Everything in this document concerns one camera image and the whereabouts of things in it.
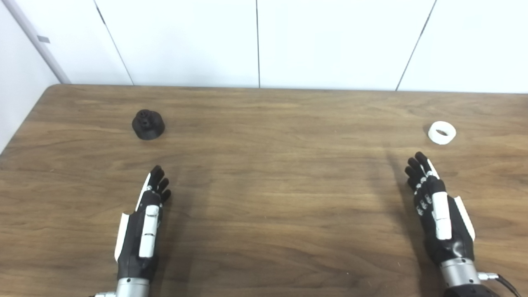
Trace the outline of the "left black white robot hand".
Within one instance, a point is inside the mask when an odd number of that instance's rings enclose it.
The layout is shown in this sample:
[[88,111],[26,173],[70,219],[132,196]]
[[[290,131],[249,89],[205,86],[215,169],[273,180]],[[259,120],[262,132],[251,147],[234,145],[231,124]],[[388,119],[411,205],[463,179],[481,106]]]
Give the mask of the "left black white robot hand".
[[157,231],[163,218],[163,205],[171,196],[168,184],[162,167],[153,167],[140,190],[134,211],[121,215],[114,252],[117,280],[141,278],[152,282],[159,262]]

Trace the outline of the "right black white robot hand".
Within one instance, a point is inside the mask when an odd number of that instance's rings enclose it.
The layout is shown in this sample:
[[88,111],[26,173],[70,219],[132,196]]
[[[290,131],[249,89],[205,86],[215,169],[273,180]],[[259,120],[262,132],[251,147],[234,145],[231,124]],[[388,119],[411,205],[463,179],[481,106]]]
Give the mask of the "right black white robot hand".
[[420,151],[408,159],[404,171],[430,259],[436,265],[455,258],[474,261],[475,232],[460,197],[448,194],[432,162]]

